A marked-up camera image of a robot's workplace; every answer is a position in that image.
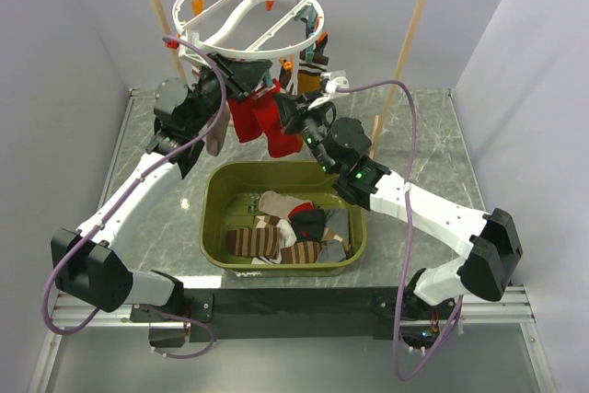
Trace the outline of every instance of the marble surface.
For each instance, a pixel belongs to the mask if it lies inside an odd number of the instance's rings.
[[[448,89],[413,91],[419,116],[418,155],[412,181],[448,200],[482,209],[477,182]],[[362,121],[367,133],[380,112],[387,88],[338,98],[338,116]],[[152,136],[155,97],[149,91],[133,94],[130,117],[118,150],[114,173],[107,185],[113,193],[129,176]],[[410,112],[397,95],[387,118],[375,159],[403,172],[410,149]],[[311,159],[304,150],[288,159]],[[218,157],[203,153],[190,175],[149,214],[122,259],[130,269],[159,270],[182,277],[188,287],[367,287],[397,286],[404,256],[407,227],[399,220],[366,213],[367,246],[363,256],[337,276],[243,278],[211,264],[201,253],[199,230],[206,179],[227,161],[270,161],[265,139],[240,144],[232,128]],[[454,258],[454,252],[435,238],[417,231],[410,276]]]

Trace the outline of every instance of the striped sock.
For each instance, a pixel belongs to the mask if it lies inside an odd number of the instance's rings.
[[[230,230],[225,236],[227,252],[238,257],[267,257],[276,258],[280,247],[280,229],[278,227],[264,227],[253,229],[244,227]]]
[[[281,264],[309,264],[317,261],[321,251],[321,243],[317,241],[301,241],[290,248],[281,249],[283,256]]]
[[[298,63],[296,93],[305,94],[306,92],[317,91],[321,89],[321,74],[328,70],[329,57],[322,54],[315,54],[313,61],[308,64],[305,62],[305,53],[301,52],[301,60]]]

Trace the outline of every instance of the red sock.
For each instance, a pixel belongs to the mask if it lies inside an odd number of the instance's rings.
[[[283,133],[278,107],[273,98],[274,94],[280,92],[280,84],[277,80],[273,83],[272,89],[254,100],[253,111],[258,124],[268,138],[268,153],[272,158],[280,158],[299,152],[303,147],[303,140],[297,134]]]
[[[228,100],[233,126],[240,143],[251,142],[261,135],[261,128],[254,115],[254,101],[248,97],[243,101]]]
[[[313,203],[312,202],[304,202],[303,204],[299,204],[298,206],[296,206],[289,214],[288,217],[290,218],[291,216],[293,216],[294,214],[298,214],[299,212],[303,212],[303,211],[310,211],[314,209],[313,207]]]

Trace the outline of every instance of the laundry basket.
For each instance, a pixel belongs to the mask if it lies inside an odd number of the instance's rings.
[[[358,260],[366,247],[364,210],[346,203],[331,187],[334,176],[326,175],[312,161],[253,161],[228,163],[209,178],[201,221],[201,249],[215,266],[238,276],[331,276]],[[316,207],[348,209],[353,255],[345,261],[310,264],[251,264],[225,251],[225,234],[253,227],[260,196],[265,191],[310,200]]]

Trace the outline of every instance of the white wall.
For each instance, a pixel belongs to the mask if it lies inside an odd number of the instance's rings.
[[[51,237],[96,208],[126,91],[76,0],[0,11],[0,389],[19,393],[46,331]]]
[[[83,1],[128,87],[153,87],[164,73],[173,75],[149,0]],[[428,0],[403,79],[412,87],[455,86],[499,1]],[[167,11],[173,2],[164,0]],[[319,2],[330,31],[330,66],[346,69],[357,85],[391,77],[415,0]],[[302,33],[297,28],[292,40]]]
[[[589,386],[587,0],[502,0],[456,88],[488,207],[515,219],[560,391]]]

